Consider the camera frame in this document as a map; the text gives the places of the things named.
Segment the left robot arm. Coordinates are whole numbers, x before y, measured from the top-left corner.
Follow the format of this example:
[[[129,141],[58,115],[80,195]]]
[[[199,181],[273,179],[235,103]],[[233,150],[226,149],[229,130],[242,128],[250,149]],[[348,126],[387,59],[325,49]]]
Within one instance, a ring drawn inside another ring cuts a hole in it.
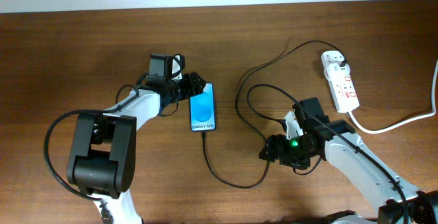
[[[90,198],[103,223],[142,223],[130,186],[136,169],[137,131],[170,104],[202,93],[197,73],[184,73],[181,54],[151,55],[149,71],[129,95],[101,111],[78,115],[67,168],[68,182]]]

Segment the blue Samsung Galaxy phone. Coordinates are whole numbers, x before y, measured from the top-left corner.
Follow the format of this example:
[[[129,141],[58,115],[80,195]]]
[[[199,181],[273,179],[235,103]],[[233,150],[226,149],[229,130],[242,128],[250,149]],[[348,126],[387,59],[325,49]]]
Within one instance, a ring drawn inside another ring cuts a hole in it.
[[[215,128],[214,85],[207,82],[201,94],[190,97],[190,129],[193,132],[206,132]]]

